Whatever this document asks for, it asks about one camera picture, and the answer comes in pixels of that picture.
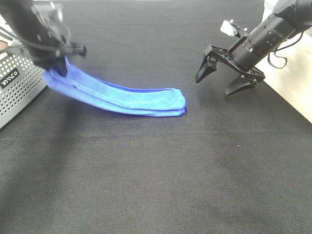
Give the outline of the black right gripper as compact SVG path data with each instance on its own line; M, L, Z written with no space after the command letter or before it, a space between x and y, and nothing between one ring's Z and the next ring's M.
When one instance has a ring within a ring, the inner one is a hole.
M231 67L240 75L226 88L226 95L253 89L256 82L262 82L265 75L255 66L251 68L243 68L233 58L232 54L224 48L212 46L211 44L204 50L204 58L198 72L195 75L195 82L200 83L206 76L217 71L217 62Z

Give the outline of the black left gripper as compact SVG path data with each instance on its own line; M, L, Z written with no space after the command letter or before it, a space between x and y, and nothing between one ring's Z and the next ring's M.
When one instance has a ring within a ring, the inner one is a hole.
M49 25L45 32L47 39L36 42L32 47L32 59L35 65L44 69L55 69L61 76L67 75L65 56L69 53L85 57L87 48L84 43L71 40L71 32L63 22L56 22Z

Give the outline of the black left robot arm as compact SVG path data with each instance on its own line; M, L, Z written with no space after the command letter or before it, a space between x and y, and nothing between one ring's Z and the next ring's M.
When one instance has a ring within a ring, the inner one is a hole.
M55 69L67 75L65 57L86 55L83 43L71 41L69 28L63 22L60 3L32 0L2 0L0 15L12 29L10 36L19 40L29 52L33 63L45 70Z

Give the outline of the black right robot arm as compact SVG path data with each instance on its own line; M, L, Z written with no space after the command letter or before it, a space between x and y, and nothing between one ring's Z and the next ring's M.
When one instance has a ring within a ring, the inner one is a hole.
M199 83L217 71L217 62L222 62L238 72L237 78L226 89L228 96L252 89L265 79L264 73L256 65L270 53L278 51L283 42L311 26L310 0L279 0L272 13L251 32L231 20L225 20L220 30L238 38L238 41L229 49L209 45L204 51L195 81Z

